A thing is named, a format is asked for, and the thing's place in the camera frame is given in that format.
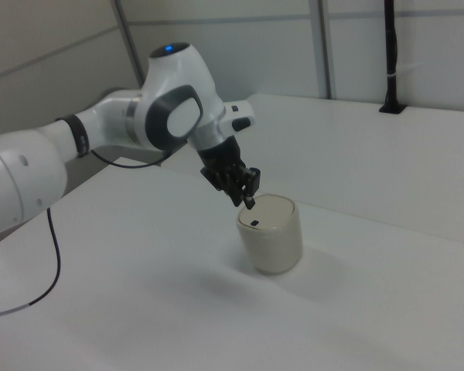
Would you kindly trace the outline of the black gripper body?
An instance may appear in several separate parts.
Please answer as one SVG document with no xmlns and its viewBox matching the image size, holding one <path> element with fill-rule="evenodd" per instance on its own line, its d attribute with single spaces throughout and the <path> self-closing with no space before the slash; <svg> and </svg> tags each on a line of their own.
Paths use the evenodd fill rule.
<svg viewBox="0 0 464 371">
<path fill-rule="evenodd" d="M 201 172 L 225 172 L 235 165 L 243 165 L 236 138 L 227 138 L 221 144 L 197 152 L 203 163 Z"/>
</svg>

